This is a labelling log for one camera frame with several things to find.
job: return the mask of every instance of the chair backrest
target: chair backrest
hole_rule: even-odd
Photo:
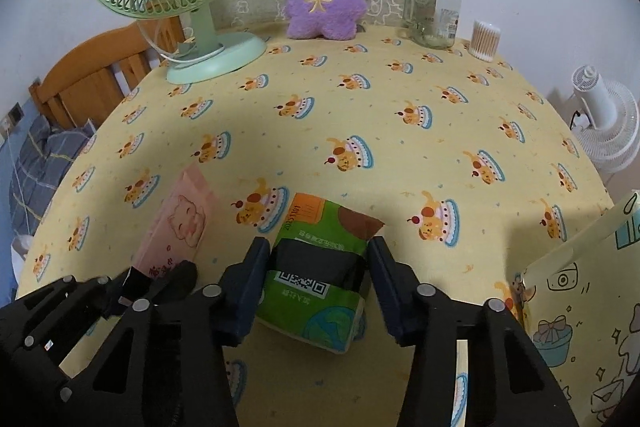
[[[153,37],[156,22],[143,22]],[[161,23],[158,45],[175,50],[184,42],[178,17]],[[118,64],[129,85],[135,88],[150,71],[149,49],[138,23],[97,35],[66,54],[41,83],[29,88],[39,112],[64,129],[84,125],[91,118],[99,126],[122,101],[124,94],[111,70]]]

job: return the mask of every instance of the white fan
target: white fan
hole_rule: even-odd
[[[605,80],[593,66],[573,76],[574,94],[584,113],[574,115],[571,129],[599,172],[615,174],[638,154],[638,102],[619,82]]]

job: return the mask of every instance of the barcode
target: barcode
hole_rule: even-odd
[[[324,282],[298,277],[292,273],[276,272],[274,279],[297,290],[324,299],[329,292],[329,285]]]

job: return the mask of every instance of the yellow tablecloth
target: yellow tablecloth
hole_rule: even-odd
[[[158,68],[114,111],[38,229],[22,295],[67,273],[114,277],[129,266],[194,160],[219,199],[196,257],[203,285],[240,261],[254,235],[274,239],[281,216],[238,223],[234,206],[260,178],[289,198],[308,192],[385,221],[398,261],[475,303],[510,304],[517,269],[610,206],[561,118],[501,59],[481,62],[463,41],[427,50],[384,26],[351,42],[289,41],[277,25],[256,32],[268,53],[247,67],[183,87]],[[142,204],[126,198],[155,176]],[[395,425],[412,350],[386,334],[373,293],[366,315],[364,338],[342,356],[254,325],[226,350],[241,425]],[[80,342],[69,373],[112,324]]]

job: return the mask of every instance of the fan base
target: fan base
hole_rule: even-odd
[[[222,53],[190,66],[171,64],[166,73],[167,82],[182,85],[210,80],[239,70],[267,49],[267,44],[260,37],[249,32],[220,34],[218,39],[225,45]]]

